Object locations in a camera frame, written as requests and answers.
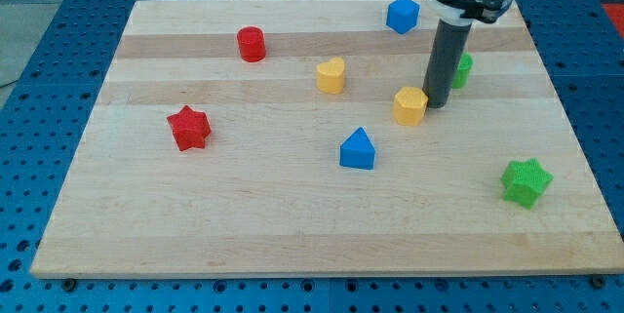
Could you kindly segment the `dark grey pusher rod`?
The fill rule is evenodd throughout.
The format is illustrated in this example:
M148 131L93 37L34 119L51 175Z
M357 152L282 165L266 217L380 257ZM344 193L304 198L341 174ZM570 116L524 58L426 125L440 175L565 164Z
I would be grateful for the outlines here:
M472 24L453 25L440 20L436 29L422 90L429 108L442 108L450 90Z

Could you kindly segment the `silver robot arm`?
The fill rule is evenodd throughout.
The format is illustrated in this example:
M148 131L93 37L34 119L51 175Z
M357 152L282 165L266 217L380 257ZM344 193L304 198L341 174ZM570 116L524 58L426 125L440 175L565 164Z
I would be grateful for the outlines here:
M472 23L493 24L514 0L425 0L439 21L422 90L430 108L442 108L449 94Z

